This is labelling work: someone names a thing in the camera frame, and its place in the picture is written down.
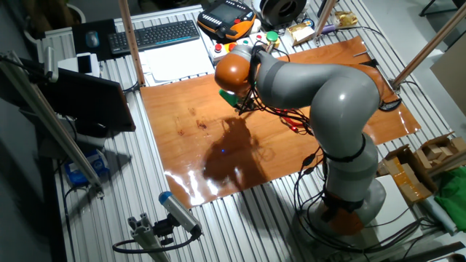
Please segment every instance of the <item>computer mouse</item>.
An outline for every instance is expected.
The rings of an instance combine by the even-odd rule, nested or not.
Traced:
[[[99,37],[96,31],[89,31],[86,33],[86,45],[89,48],[96,48],[99,44]]]

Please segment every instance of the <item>keyboard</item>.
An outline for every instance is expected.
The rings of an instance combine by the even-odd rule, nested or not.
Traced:
[[[166,47],[199,38],[199,32],[192,20],[155,25],[149,28],[134,30],[139,51]],[[126,33],[111,33],[108,35],[110,49],[113,55],[130,53]]]

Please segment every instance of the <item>red button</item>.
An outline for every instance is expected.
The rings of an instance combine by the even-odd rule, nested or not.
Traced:
[[[220,52],[221,51],[221,44],[216,44],[216,52]]]
[[[235,43],[230,44],[230,45],[228,46],[228,51],[232,51],[234,47],[236,47],[236,44],[235,44]]]

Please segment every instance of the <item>gray robot arm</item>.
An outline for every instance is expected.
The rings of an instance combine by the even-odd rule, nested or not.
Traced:
[[[380,101],[374,81],[344,65],[286,63],[264,51],[256,58],[261,64],[256,89],[262,102],[281,109],[311,106],[310,127],[328,156],[326,191],[346,202],[362,203],[354,211],[362,224],[371,222],[385,198],[383,186],[374,179],[376,146],[363,133]],[[324,210],[320,203],[313,220],[325,228],[320,219]]]

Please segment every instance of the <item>wooden board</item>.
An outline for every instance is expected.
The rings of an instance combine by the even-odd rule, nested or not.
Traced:
[[[366,54],[353,57],[365,50],[357,37],[290,57],[295,63],[357,64],[370,60]],[[370,75],[386,99],[396,98],[376,69],[351,66]],[[296,172],[318,147],[313,137],[294,133],[274,115],[258,111],[239,117],[218,90],[213,75],[141,88],[170,190],[187,207]],[[308,114],[309,108],[303,111]],[[402,105],[377,111],[364,132],[380,144],[418,129]]]

